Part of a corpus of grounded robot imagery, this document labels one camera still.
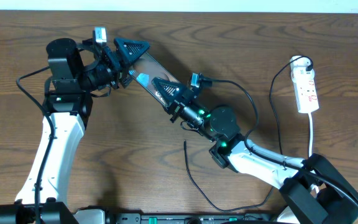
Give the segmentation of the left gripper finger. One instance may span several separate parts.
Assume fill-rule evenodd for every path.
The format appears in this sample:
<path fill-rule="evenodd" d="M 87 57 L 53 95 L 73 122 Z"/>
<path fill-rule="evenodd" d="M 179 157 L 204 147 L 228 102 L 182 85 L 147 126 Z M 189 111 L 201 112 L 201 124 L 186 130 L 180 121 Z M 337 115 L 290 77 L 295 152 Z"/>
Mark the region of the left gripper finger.
<path fill-rule="evenodd" d="M 115 38 L 114 45 L 124 66 L 133 65 L 150 48 L 147 41 L 123 38 Z"/>
<path fill-rule="evenodd" d="M 133 76 L 125 74 L 120 78 L 119 82 L 123 88 L 127 88 L 133 81 Z"/>

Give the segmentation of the bronze Galaxy smartphone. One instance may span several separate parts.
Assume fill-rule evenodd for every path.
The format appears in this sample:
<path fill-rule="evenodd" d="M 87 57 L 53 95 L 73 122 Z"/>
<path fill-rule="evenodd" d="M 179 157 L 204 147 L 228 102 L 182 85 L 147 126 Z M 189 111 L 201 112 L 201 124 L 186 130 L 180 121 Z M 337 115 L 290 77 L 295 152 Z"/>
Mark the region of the bronze Galaxy smartphone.
<path fill-rule="evenodd" d="M 161 78 L 170 82 L 179 81 L 159 64 L 149 53 L 143 54 L 129 69 L 129 75 L 147 90 L 161 105 L 166 106 L 165 100 L 155 88 L 152 80 Z"/>

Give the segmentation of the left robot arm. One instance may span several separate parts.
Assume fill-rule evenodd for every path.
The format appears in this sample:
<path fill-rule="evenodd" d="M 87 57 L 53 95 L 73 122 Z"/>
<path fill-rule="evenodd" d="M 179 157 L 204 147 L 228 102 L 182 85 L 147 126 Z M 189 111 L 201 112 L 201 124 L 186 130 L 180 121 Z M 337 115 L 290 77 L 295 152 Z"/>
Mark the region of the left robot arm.
<path fill-rule="evenodd" d="M 124 72 L 148 51 L 146 41 L 104 39 L 76 43 L 51 41 L 46 51 L 51 77 L 44 101 L 34 103 L 43 118 L 42 138 L 32 168 L 14 203 L 0 205 L 0 223 L 115 223 L 116 216 L 100 207 L 75 213 L 67 208 L 67 191 L 77 147 L 85 134 L 95 90 L 116 89 Z"/>

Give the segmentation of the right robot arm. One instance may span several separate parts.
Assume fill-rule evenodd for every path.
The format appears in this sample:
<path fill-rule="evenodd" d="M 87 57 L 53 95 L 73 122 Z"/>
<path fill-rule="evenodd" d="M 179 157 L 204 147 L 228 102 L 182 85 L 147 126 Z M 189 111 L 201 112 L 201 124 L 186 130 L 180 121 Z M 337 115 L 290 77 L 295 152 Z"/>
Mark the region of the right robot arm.
<path fill-rule="evenodd" d="M 278 223 L 353 223 L 358 218 L 358 192 L 322 155 L 287 157 L 264 149 L 241 134 L 228 106 L 212 110 L 196 102 L 199 86 L 154 78 L 152 86 L 171 121 L 215 145 L 209 150 L 221 168 L 252 175 L 276 188 L 287 203 Z"/>

